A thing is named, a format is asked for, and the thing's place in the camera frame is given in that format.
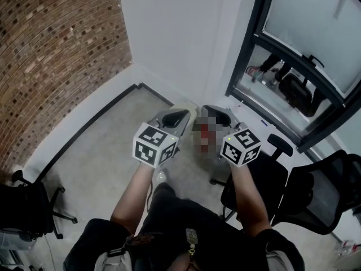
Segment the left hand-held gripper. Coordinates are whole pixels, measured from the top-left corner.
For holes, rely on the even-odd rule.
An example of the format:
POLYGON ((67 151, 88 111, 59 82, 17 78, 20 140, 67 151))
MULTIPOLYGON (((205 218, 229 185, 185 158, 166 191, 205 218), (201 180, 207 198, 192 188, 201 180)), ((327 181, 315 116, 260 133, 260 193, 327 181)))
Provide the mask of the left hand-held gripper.
POLYGON ((171 159, 196 118, 195 110, 170 108, 142 123, 133 138, 132 157, 157 168, 171 159))

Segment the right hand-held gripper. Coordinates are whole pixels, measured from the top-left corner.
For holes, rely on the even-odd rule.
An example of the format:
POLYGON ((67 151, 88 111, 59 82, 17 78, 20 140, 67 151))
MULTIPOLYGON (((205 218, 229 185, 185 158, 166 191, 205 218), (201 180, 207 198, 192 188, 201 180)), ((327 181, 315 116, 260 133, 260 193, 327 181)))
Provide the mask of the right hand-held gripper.
POLYGON ((202 117, 226 117, 224 125, 234 132, 223 138, 220 156, 230 164, 241 167, 255 160, 261 150, 260 139, 229 109, 220 108, 215 105, 203 105, 202 117))

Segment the white pedal trash bin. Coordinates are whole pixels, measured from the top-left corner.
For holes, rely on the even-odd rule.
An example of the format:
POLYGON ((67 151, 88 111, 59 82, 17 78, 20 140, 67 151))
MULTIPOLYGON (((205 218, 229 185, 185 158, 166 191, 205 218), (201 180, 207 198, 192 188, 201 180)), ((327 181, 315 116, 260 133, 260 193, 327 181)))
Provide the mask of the white pedal trash bin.
POLYGON ((197 105, 193 104, 192 102, 181 102, 173 105, 171 109, 186 109, 190 112, 190 119, 187 123, 187 126, 193 124, 197 117, 197 105))

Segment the person's left forearm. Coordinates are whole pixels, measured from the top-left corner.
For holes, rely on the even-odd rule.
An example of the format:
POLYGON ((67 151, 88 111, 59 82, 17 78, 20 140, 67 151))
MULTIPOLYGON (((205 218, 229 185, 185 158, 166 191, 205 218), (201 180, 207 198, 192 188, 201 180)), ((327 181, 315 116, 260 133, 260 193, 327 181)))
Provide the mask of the person's left forearm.
POLYGON ((111 221, 134 235, 143 216, 155 169, 140 163, 111 215, 111 221))

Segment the person's right forearm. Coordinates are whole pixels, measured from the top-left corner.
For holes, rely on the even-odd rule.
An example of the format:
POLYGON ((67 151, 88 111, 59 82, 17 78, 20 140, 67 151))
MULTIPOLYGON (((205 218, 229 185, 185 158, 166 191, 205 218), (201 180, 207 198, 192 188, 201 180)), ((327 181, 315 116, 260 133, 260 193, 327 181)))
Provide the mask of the person's right forearm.
POLYGON ((271 229, 266 206, 247 165, 237 167, 231 164, 231 174, 239 220, 244 231, 255 237, 260 232, 271 229))

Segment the red fire extinguisher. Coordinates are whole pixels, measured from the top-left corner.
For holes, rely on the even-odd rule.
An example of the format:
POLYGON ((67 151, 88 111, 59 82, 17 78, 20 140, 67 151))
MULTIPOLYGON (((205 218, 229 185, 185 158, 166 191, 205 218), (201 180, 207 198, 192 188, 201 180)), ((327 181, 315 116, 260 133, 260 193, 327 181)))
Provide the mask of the red fire extinguisher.
POLYGON ((199 116, 193 129, 195 152, 203 159, 215 159, 220 152, 224 129, 220 119, 215 116, 199 116))

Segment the white window ledge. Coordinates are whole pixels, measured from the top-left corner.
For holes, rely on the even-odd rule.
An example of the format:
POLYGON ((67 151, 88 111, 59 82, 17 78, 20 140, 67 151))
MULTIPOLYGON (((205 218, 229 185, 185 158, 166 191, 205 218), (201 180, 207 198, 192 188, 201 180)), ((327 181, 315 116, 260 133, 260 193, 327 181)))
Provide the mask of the white window ledge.
POLYGON ((232 105, 242 104, 250 108, 261 118, 274 125, 277 130, 279 130, 288 139, 290 139, 290 141, 295 145, 296 148, 299 147, 301 143, 301 137, 286 124, 286 121, 269 108, 258 103, 249 95, 243 94, 239 90, 233 89, 230 94, 224 95, 222 98, 231 103, 232 105))

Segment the black baseboard strip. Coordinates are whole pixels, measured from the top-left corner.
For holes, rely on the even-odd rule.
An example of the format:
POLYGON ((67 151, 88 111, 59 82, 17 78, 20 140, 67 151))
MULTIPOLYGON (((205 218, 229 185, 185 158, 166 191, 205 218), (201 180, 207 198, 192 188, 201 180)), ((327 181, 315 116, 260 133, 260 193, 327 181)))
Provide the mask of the black baseboard strip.
POLYGON ((163 97, 161 94, 153 90, 151 87, 146 85, 145 83, 141 82, 138 85, 132 84, 130 87, 128 87, 126 90, 124 90, 121 94, 119 94, 117 97, 115 97, 113 100, 111 100, 108 104, 106 104, 101 110, 99 110, 88 122, 86 122, 70 139, 69 141, 55 154, 55 156, 50 160, 50 162, 44 167, 42 172, 39 174, 39 176, 36 178, 37 181, 41 181, 44 179, 44 177, 47 175, 49 170, 53 167, 53 165, 59 160, 59 158, 66 152, 67 149, 71 147, 71 145, 76 141, 76 139, 84 132, 86 131, 94 122, 97 121, 103 114, 105 114, 108 110, 110 110, 115 104, 117 104, 121 99, 126 97, 128 94, 130 94, 135 89, 141 89, 145 88, 148 92, 153 94, 154 96, 158 97, 158 99, 162 100, 164 103, 166 103, 168 106, 173 106, 174 103, 163 97))

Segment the person's black trousers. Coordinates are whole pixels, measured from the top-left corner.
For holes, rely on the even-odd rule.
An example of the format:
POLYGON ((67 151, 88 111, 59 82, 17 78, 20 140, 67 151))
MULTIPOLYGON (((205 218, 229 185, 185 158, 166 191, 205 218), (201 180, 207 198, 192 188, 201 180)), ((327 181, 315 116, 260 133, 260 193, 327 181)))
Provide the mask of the person's black trousers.
POLYGON ((251 239, 222 221, 214 212, 175 195, 166 183, 153 195, 141 235, 151 234, 145 255, 136 259, 134 271, 252 271, 251 239), (194 266, 189 267, 190 245, 186 229, 197 232, 194 266))

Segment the black office chair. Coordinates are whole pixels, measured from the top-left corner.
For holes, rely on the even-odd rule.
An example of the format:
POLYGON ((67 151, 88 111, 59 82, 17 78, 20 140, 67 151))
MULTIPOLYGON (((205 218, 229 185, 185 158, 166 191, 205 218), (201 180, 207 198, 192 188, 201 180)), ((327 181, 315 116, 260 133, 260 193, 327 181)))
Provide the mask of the black office chair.
POLYGON ((57 239, 63 239, 55 226, 54 217, 78 223, 77 218, 54 211, 58 195, 65 192, 63 186, 57 187, 49 198, 43 182, 29 182, 21 170, 12 174, 11 181, 20 181, 21 184, 0 184, 0 231, 17 234, 26 242, 49 233, 54 233, 57 239))
POLYGON ((314 233, 334 231, 344 212, 361 206, 361 157, 338 150, 327 158, 288 171, 277 159, 293 155, 291 145, 275 134, 272 155, 259 152, 247 164, 275 226, 295 224, 314 233))

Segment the person's black shirt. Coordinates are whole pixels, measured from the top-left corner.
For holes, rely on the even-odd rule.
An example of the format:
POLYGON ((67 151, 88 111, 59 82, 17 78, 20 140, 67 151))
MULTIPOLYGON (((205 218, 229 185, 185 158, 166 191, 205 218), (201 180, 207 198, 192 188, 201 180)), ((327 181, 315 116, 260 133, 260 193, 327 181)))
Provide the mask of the person's black shirt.
MULTIPOLYGON (((251 239, 248 246, 254 260, 252 271, 305 271, 298 249, 276 230, 247 237, 251 239)), ((115 262, 115 270, 134 271, 136 259, 145 255, 153 240, 151 234, 131 237, 117 223, 92 219, 65 259, 64 271, 105 271, 110 269, 105 266, 107 259, 115 262)))

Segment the clear plastic storage box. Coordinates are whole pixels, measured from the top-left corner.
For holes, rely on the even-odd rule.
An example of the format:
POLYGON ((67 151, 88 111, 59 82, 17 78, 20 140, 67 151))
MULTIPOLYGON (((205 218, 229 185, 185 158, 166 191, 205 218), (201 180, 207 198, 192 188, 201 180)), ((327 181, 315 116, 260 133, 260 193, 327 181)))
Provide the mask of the clear plastic storage box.
POLYGON ((0 266, 14 269, 27 268, 30 263, 27 258, 37 242, 28 233, 17 230, 0 230, 0 266))

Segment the black window frame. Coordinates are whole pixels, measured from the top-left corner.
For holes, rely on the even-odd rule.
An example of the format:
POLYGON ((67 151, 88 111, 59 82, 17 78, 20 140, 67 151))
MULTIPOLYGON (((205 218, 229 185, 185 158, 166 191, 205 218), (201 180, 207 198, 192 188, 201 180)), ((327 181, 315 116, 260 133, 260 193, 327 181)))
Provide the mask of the black window frame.
POLYGON ((233 89, 317 145, 361 110, 361 0, 254 0, 233 89))

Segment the hanging keychain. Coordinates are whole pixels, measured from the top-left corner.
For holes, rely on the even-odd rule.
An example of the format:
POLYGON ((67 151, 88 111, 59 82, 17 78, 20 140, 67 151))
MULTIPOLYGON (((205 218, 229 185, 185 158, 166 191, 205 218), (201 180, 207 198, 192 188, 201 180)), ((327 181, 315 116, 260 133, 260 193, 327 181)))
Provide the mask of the hanging keychain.
POLYGON ((188 253, 190 255, 189 267, 191 267, 191 266, 194 266, 195 248, 196 248, 196 245, 198 244, 198 237, 197 237, 196 230, 187 228, 186 229, 186 238, 187 238, 188 244, 190 245, 190 247, 188 249, 188 253))

